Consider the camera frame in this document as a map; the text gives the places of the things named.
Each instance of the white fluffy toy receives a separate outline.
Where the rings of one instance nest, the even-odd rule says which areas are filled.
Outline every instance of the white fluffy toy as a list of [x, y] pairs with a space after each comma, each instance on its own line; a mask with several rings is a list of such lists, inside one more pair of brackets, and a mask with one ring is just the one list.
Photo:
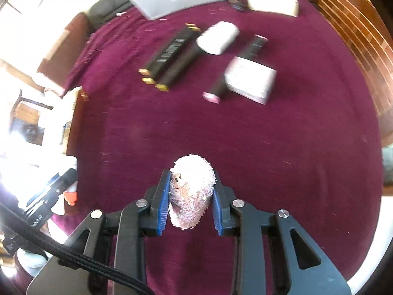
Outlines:
[[170, 170], [169, 214], [173, 226], [193, 228], [208, 208], [216, 183], [213, 168], [203, 157], [179, 158]]

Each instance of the silver screw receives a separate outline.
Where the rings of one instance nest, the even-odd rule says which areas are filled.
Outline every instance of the silver screw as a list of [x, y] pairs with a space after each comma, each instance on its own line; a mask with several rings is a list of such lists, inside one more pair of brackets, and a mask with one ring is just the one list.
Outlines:
[[287, 210], [279, 210], [278, 211], [278, 216], [281, 218], [288, 218], [289, 217], [289, 212]]
[[102, 216], [102, 211], [95, 210], [90, 214], [91, 218], [100, 218]]
[[147, 201], [145, 199], [137, 200], [136, 206], [137, 207], [145, 207], [147, 205]]
[[234, 200], [232, 202], [233, 206], [235, 207], [243, 207], [244, 206], [244, 201], [243, 200]]

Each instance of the table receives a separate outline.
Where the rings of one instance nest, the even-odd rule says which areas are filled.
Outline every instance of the table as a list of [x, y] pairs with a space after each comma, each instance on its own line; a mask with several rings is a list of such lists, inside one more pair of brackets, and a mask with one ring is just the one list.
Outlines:
[[[341, 38], [306, 0], [299, 17], [241, 13], [226, 2], [156, 21], [135, 8], [99, 29], [69, 76], [89, 95], [77, 153], [76, 216], [122, 209], [158, 183], [181, 156], [200, 154], [224, 185], [256, 208], [285, 208], [346, 279], [360, 267], [377, 225], [382, 162], [365, 80]], [[240, 36], [221, 56], [202, 55], [170, 92], [141, 82], [138, 69], [184, 23], [203, 30], [229, 21]], [[256, 60], [277, 70], [267, 105], [231, 93], [202, 93], [253, 34], [269, 42]], [[146, 241], [148, 283], [161, 294], [229, 294], [233, 241], [217, 236], [211, 210], [193, 230], [170, 222]]]

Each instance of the black cable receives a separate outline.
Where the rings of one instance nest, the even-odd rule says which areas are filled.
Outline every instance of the black cable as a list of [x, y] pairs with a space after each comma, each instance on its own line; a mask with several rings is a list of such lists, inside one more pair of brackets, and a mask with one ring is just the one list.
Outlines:
[[35, 230], [1, 202], [0, 222], [14, 233], [63, 261], [75, 264], [88, 272], [132, 288], [141, 295], [155, 295], [154, 291], [152, 291], [152, 289], [143, 282], [134, 279], [117, 269], [93, 260], [86, 255], [79, 254], [71, 248], [56, 242], [44, 233]]

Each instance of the orange cap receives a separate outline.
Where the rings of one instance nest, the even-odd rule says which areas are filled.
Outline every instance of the orange cap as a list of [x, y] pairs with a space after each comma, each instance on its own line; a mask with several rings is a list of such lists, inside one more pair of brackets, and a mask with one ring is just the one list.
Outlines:
[[75, 202], [78, 200], [77, 192], [64, 192], [64, 199], [67, 201], [68, 205], [74, 206]]

